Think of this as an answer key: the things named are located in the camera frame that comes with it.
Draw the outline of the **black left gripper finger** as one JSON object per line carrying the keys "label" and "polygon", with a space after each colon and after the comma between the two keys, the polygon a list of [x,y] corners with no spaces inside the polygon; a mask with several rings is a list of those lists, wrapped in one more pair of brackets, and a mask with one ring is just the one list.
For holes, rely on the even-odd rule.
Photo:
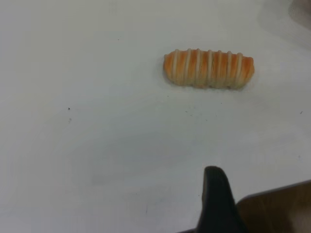
{"label": "black left gripper finger", "polygon": [[204,170],[202,211],[196,233],[247,233],[225,172],[217,166]]}

